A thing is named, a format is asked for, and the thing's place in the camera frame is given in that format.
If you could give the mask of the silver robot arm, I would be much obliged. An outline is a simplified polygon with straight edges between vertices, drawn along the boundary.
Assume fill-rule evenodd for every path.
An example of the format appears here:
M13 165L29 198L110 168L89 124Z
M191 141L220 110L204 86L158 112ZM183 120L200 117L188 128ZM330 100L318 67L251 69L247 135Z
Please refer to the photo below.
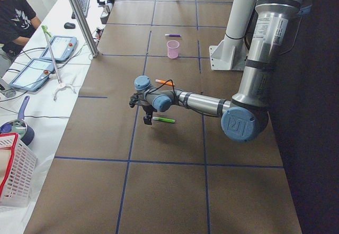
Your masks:
M135 79L129 105L153 113L178 105L203 115L219 117L225 135L233 141L255 139L267 126L269 89L289 21L302 16L306 0L234 0L224 39L210 47L213 70L242 70L238 92L230 101L180 89L162 90L147 76Z

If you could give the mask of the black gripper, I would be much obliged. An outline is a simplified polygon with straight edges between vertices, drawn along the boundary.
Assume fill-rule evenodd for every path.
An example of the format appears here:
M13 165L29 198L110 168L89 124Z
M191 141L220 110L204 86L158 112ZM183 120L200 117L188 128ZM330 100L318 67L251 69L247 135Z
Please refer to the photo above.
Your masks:
M156 109L152 105L143 105L142 108L147 115L144 116L144 124L152 125L152 115L154 112L156 112Z

